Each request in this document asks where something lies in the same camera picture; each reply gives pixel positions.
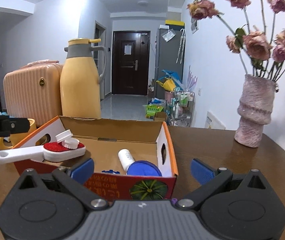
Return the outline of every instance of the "yellow thermos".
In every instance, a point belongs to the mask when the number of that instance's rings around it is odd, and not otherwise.
[[[104,46],[91,46],[101,39],[73,39],[68,42],[67,60],[60,76],[62,114],[80,118],[101,118],[100,82],[105,78],[107,53]],[[105,53],[105,65],[99,76],[92,51]]]

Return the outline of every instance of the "blue gripper pad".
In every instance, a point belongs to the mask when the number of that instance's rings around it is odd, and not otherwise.
[[[77,166],[74,166],[70,169],[69,176],[75,181],[83,185],[93,174],[95,164],[93,159],[88,159]]]
[[[191,175],[201,184],[206,184],[216,176],[216,171],[198,159],[193,159],[190,166]]]

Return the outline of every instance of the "wooden table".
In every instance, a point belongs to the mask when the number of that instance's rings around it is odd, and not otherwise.
[[[212,167],[227,167],[235,173],[260,169],[285,205],[285,151],[267,136],[251,149],[233,140],[234,131],[170,127],[179,177],[173,197],[181,198],[199,184],[190,174],[190,161],[199,158]],[[0,165],[0,204],[14,185],[18,173],[13,164]],[[285,240],[285,231],[281,240]]]

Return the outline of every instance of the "thermos handle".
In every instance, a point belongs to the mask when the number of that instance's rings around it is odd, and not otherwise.
[[[105,54],[105,64],[103,66],[103,71],[102,71],[101,75],[99,76],[99,84],[100,84],[101,81],[103,81],[105,79],[105,75],[106,75],[107,50],[106,50],[105,46],[93,46],[93,47],[90,47],[90,50],[91,51],[102,50]]]

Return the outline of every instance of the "cardboard box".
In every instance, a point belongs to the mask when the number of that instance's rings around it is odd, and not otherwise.
[[[157,112],[154,116],[154,121],[166,122],[167,114],[165,112]]]
[[[125,121],[111,119],[80,119],[57,116],[28,135],[14,148],[34,146],[43,136],[56,141],[55,136],[70,129],[74,137],[86,146],[82,157],[62,163],[25,160],[15,162],[21,174],[27,168],[38,173],[52,172],[57,166],[71,167],[83,158],[91,157],[95,163],[92,177],[84,184],[87,188],[112,201],[114,199],[161,199],[170,198],[178,175],[172,140],[165,122]],[[158,166],[162,177],[128,176],[118,158],[121,149],[128,149],[133,158],[146,160]],[[101,171],[119,171],[120,175]],[[148,194],[134,193],[137,187],[161,188]]]

